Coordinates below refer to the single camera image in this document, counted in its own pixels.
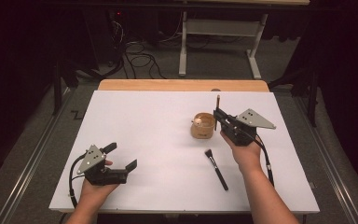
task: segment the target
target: makeup brush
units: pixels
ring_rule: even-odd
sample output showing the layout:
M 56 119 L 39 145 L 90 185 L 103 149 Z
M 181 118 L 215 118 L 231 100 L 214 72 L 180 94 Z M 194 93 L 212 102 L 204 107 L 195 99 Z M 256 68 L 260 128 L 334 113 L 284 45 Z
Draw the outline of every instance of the makeup brush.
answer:
M 214 170 L 216 171 L 217 176 L 219 177 L 219 180 L 220 180 L 220 182 L 221 182 L 222 185 L 223 185 L 223 188 L 224 188 L 225 190 L 228 190 L 228 186 L 227 186 L 227 184 L 226 184 L 226 181 L 225 181 L 225 179 L 223 178 L 222 174 L 220 173 L 220 170 L 219 170 L 219 168 L 217 167 L 217 164 L 216 164 L 216 162 L 215 162 L 214 159 L 213 159 L 212 151 L 211 151 L 210 149 L 206 150 L 206 151 L 205 151 L 205 155 L 206 155 L 206 156 L 208 157 L 208 159 L 211 161 L 211 164 L 212 164 L 212 166 L 214 167 Z

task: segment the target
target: white stand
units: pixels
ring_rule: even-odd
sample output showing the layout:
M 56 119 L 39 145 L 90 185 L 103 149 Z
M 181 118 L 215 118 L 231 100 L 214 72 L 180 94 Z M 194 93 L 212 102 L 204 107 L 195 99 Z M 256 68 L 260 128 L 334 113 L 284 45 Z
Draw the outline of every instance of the white stand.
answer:
M 260 43 L 261 35 L 266 26 L 268 14 L 263 14 L 261 21 L 218 21 L 218 20 L 197 20 L 188 19 L 187 13 L 183 13 L 182 22 L 182 47 L 179 59 L 179 77 L 186 76 L 186 36 L 194 35 L 234 35 L 253 36 L 255 38 L 252 49 L 247 50 L 247 57 L 252 69 L 254 79 L 261 79 L 255 52 Z

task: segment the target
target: forearm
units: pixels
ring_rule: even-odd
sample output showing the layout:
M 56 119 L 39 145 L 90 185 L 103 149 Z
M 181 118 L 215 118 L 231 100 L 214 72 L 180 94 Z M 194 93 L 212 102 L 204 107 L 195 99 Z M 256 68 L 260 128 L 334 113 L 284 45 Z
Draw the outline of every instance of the forearm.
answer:
M 298 223 L 261 168 L 242 174 L 255 224 Z
M 90 209 L 84 203 L 79 203 L 66 224 L 90 224 L 97 215 L 98 210 Z

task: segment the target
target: white table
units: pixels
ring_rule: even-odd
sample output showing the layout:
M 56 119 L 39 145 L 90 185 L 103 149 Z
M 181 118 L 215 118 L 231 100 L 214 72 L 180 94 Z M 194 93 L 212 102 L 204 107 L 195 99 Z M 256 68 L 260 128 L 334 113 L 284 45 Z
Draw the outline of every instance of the white table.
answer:
M 117 142 L 107 155 L 116 168 L 138 160 L 138 167 L 106 200 L 105 213 L 232 214 L 249 212 L 241 173 L 219 135 L 194 139 L 191 120 L 220 107 L 237 115 L 252 108 L 277 126 L 258 129 L 268 151 L 275 187 L 294 213 L 319 212 L 273 93 L 241 91 L 96 91 L 94 92 L 60 182 L 49 206 L 74 210 L 68 197 L 73 161 L 90 145 Z M 204 151 L 211 148 L 229 191 L 224 191 Z M 79 198 L 82 178 L 74 181 Z

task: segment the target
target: brush handle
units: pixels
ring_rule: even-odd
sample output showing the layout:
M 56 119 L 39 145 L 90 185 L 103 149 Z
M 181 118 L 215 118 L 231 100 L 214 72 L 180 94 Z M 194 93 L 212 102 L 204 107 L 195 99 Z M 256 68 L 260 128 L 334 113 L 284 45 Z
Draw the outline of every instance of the brush handle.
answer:
M 215 167 L 214 170 L 216 171 L 217 176 L 219 176 L 219 179 L 220 179 L 220 182 L 221 182 L 222 185 L 223 185 L 223 188 L 224 188 L 225 190 L 228 190 L 228 186 L 227 186 L 227 184 L 226 184 L 226 181 L 225 181 L 225 179 L 223 178 L 222 174 L 220 173 L 219 168 Z

